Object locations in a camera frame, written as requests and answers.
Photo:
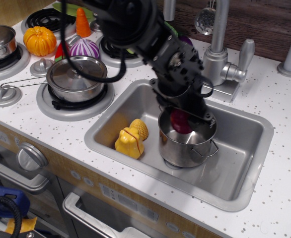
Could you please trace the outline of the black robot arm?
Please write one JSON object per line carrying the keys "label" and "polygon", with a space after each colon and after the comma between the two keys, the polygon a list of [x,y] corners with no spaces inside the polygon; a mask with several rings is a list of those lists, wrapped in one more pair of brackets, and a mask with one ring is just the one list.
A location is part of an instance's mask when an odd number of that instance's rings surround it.
{"label": "black robot arm", "polygon": [[116,76],[98,78],[80,71],[88,80],[100,83],[119,81],[126,73],[126,50],[130,49],[149,64],[156,74],[151,81],[158,102],[188,113],[188,123],[214,126],[216,120],[201,92],[209,79],[202,76],[203,63],[191,45],[181,41],[168,27],[154,0],[79,0],[91,10],[103,37],[121,50],[120,70]]}

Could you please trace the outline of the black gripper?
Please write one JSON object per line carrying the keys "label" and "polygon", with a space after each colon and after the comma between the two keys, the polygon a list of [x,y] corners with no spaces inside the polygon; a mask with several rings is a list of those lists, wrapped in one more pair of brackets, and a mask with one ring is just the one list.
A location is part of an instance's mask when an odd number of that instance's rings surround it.
{"label": "black gripper", "polygon": [[150,85],[162,107],[174,108],[170,114],[171,123],[186,124],[190,117],[192,121],[206,121],[209,128],[213,128],[217,121],[204,100],[213,92],[210,91],[207,94],[201,92],[204,82],[209,82],[209,80],[198,75],[181,85],[168,75],[159,75],[150,80]]}

